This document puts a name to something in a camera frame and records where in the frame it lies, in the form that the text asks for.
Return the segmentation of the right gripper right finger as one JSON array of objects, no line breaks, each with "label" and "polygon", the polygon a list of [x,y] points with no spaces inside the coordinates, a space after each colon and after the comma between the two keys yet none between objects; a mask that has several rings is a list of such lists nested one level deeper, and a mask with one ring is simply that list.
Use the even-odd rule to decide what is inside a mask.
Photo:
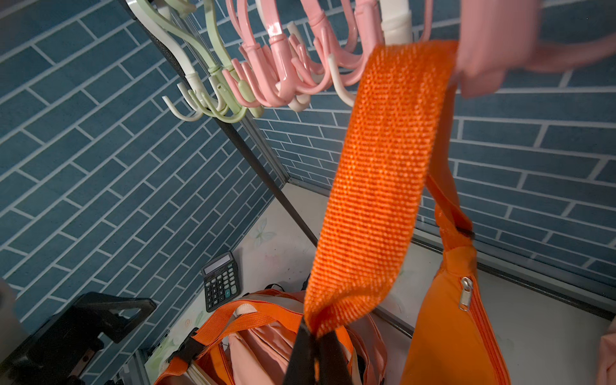
[{"label": "right gripper right finger", "polygon": [[317,341],[321,385],[352,385],[340,343],[334,331]]}]

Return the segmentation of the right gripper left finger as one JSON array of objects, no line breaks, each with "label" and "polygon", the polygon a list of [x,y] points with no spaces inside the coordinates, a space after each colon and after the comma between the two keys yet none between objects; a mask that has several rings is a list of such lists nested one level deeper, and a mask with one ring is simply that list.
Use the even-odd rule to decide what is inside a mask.
[{"label": "right gripper left finger", "polygon": [[294,349],[283,385],[315,385],[315,358],[317,345],[304,319],[301,320]]}]

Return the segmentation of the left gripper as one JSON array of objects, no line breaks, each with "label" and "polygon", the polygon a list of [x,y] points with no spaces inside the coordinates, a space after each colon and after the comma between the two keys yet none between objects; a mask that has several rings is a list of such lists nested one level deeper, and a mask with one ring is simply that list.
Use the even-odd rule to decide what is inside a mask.
[{"label": "left gripper", "polygon": [[155,309],[157,304],[150,298],[86,293],[1,362],[1,383],[85,384],[85,369],[104,348],[99,335],[120,343]]}]

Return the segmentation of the dark orange mesh bag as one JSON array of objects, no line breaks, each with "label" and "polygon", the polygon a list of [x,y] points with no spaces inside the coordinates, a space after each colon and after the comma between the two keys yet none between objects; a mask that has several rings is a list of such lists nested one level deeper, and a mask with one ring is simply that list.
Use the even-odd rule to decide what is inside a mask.
[{"label": "dark orange mesh bag", "polygon": [[[264,327],[273,322],[279,322],[283,327],[285,327],[285,329],[294,332],[297,337],[302,319],[305,320],[306,325],[309,328],[307,319],[308,315],[306,313],[308,305],[305,302],[304,294],[302,292],[289,294],[273,288],[268,288],[234,300],[219,309],[234,309],[240,301],[250,303],[257,310],[255,313],[249,314],[245,317],[246,321],[250,321],[250,323],[253,324],[253,327],[250,327],[250,329]],[[352,351],[353,347],[351,346],[351,341],[345,330],[348,326],[349,324],[346,322],[335,322],[333,329],[322,335],[318,334],[316,330],[309,330],[316,340],[316,345],[320,338],[334,331],[340,343],[340,347],[344,346],[348,349],[348,351]],[[203,348],[203,345],[198,343],[195,337],[197,330],[198,329],[193,330],[181,344],[179,349],[170,356],[168,367],[156,381],[158,384],[195,384],[194,381],[192,381],[188,376],[187,370],[189,369],[193,359],[196,357],[197,352]],[[227,339],[223,341],[223,347],[225,349],[229,348],[229,342]],[[345,359],[346,367],[351,375],[351,366],[346,362],[347,360]],[[317,381],[316,384],[319,384],[318,348],[315,358],[315,377]]]}]

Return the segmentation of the beige sling bag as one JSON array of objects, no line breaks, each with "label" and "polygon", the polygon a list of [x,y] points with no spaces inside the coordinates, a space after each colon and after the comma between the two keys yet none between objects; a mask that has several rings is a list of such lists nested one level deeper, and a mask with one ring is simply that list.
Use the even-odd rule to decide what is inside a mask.
[{"label": "beige sling bag", "polygon": [[234,309],[221,308],[197,330],[197,342],[203,345],[187,370],[195,384],[238,384],[234,378],[229,348],[223,341],[241,330],[250,329],[253,324],[245,317],[257,310],[246,301]]}]

